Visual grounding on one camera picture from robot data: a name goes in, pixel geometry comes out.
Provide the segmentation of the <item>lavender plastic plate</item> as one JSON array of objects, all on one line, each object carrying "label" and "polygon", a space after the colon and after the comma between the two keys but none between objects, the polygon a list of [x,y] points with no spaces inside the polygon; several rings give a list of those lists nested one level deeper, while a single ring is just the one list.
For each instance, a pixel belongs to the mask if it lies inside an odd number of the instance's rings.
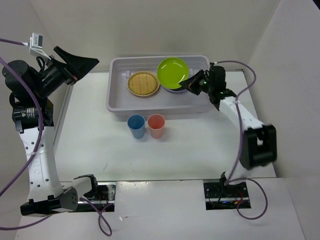
[{"label": "lavender plastic plate", "polygon": [[170,89],[170,88],[167,88],[167,87],[163,87],[166,91],[170,92],[170,93],[174,93],[174,94],[181,94],[181,93],[184,93],[186,91],[185,88],[183,87],[180,87],[180,88],[177,88],[177,89]]}]

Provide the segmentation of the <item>green plate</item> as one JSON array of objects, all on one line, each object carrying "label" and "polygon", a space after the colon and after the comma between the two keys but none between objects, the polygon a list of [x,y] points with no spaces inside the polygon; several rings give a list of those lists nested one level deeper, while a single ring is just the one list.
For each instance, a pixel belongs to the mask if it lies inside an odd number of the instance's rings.
[{"label": "green plate", "polygon": [[177,90],[182,87],[180,82],[189,78],[189,68],[181,58],[167,57],[158,65],[156,75],[163,87]]}]

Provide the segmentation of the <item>woven bamboo round plate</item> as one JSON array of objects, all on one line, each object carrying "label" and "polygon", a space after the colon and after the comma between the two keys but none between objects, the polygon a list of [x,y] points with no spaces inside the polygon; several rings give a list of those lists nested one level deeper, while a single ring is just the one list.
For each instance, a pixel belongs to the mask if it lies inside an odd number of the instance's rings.
[{"label": "woven bamboo round plate", "polygon": [[138,71],[127,81],[128,90],[138,97],[150,97],[158,91],[159,87],[160,82],[151,71]]}]

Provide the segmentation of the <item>coral plastic cup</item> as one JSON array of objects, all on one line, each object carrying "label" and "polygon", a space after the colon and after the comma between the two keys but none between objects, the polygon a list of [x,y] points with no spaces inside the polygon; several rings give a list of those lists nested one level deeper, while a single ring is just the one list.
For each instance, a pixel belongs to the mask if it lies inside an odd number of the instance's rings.
[{"label": "coral plastic cup", "polygon": [[153,114],[147,119],[150,134],[154,139],[159,139],[163,136],[165,123],[165,118],[160,114]]}]

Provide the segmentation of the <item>blue plastic cup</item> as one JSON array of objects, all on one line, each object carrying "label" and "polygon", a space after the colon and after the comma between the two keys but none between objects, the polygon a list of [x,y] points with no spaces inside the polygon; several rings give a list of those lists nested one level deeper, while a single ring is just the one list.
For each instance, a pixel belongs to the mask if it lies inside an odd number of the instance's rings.
[{"label": "blue plastic cup", "polygon": [[145,118],[140,114],[134,114],[128,118],[127,125],[135,139],[144,137],[145,122]]}]

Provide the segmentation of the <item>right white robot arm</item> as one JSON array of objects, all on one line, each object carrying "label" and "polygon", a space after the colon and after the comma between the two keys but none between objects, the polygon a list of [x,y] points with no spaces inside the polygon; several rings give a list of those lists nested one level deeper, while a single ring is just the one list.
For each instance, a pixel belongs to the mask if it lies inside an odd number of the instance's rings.
[{"label": "right white robot arm", "polygon": [[245,178],[277,159],[276,128],[256,118],[227,88],[226,71],[222,66],[212,65],[208,70],[200,70],[189,79],[181,80],[179,85],[194,95],[206,93],[210,103],[239,129],[236,161],[219,179],[219,191],[223,196],[231,196]]}]

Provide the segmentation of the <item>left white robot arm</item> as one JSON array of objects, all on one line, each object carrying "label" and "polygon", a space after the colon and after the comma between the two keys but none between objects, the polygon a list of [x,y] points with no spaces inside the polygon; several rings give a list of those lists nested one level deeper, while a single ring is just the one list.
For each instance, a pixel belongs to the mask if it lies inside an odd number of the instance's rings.
[{"label": "left white robot arm", "polygon": [[94,200],[100,193],[92,174],[78,176],[67,186],[61,184],[54,153],[54,105],[49,100],[61,85],[74,85],[85,77],[99,60],[70,54],[58,46],[54,51],[60,60],[38,56],[39,70],[23,60],[4,63],[2,69],[11,91],[12,120],[27,158],[22,169],[29,175],[29,193],[20,206],[23,216],[73,212],[80,197]]}]

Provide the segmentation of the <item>lavender plastic bin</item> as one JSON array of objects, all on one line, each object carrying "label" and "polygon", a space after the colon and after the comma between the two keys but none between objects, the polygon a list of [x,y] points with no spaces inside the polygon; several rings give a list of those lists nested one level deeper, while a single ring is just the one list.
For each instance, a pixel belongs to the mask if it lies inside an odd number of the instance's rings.
[{"label": "lavender plastic bin", "polygon": [[187,90],[174,93],[163,86],[151,96],[140,97],[132,94],[128,87],[131,75],[140,71],[157,73],[158,65],[167,55],[118,57],[111,61],[106,94],[106,108],[118,117],[140,114],[150,116],[196,114],[208,112],[209,98],[201,93],[196,96]]}]

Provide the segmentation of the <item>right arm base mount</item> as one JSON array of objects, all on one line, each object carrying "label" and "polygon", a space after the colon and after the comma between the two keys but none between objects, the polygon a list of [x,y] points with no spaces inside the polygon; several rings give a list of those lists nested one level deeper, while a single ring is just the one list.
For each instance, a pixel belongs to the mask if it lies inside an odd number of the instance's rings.
[{"label": "right arm base mount", "polygon": [[232,210],[240,204],[240,209],[250,209],[251,203],[245,182],[223,188],[216,181],[204,181],[203,190],[207,211]]}]

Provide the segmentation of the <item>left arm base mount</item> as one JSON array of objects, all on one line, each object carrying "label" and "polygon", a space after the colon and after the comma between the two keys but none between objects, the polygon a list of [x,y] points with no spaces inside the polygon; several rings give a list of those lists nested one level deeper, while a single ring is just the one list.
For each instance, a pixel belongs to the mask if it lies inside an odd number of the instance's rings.
[{"label": "left arm base mount", "polygon": [[90,201],[100,212],[114,212],[116,182],[99,181],[96,190],[86,193],[83,198]]}]

